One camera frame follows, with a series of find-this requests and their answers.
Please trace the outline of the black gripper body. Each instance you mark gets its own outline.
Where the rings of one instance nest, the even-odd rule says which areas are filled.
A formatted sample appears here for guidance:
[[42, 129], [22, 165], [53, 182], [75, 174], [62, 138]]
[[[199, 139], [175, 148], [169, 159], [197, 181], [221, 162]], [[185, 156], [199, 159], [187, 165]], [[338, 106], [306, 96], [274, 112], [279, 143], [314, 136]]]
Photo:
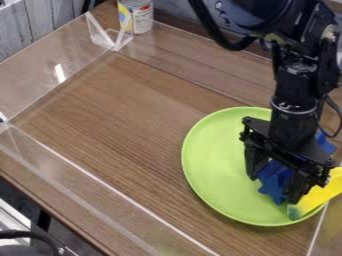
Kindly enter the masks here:
[[271, 102], [271, 119], [255, 116], [241, 118], [243, 131], [239, 139], [266, 151], [268, 161], [287, 165], [315, 164], [335, 167], [331, 159], [315, 141], [320, 130], [320, 116], [324, 103], [318, 100], [311, 106], [283, 108]]

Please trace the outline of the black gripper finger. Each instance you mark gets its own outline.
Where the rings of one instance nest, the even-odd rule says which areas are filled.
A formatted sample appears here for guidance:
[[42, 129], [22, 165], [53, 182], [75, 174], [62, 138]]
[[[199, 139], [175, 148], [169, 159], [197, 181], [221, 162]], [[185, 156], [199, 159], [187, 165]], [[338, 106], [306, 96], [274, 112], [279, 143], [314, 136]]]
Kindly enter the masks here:
[[246, 174], [251, 180], [255, 180], [259, 171], [268, 163], [268, 156], [266, 151], [250, 142], [244, 143], [244, 162]]
[[328, 183], [331, 168], [315, 164], [287, 165], [292, 171], [288, 183], [288, 203], [296, 204], [314, 186], [323, 188]]

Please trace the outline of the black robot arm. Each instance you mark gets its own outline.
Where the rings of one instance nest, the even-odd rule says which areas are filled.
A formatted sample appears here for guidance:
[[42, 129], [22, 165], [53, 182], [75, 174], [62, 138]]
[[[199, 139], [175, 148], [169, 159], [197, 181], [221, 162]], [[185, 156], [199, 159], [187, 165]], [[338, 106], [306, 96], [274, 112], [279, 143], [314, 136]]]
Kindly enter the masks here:
[[336, 14], [324, 0], [216, 0], [212, 7], [203, 0], [188, 3], [221, 48], [241, 51], [255, 41], [271, 45], [271, 117], [241, 119], [240, 141], [251, 179], [274, 161], [291, 170], [282, 193], [295, 204], [312, 187], [327, 185], [336, 167], [315, 140], [324, 107], [336, 110], [342, 130], [342, 110], [330, 97], [342, 75]]

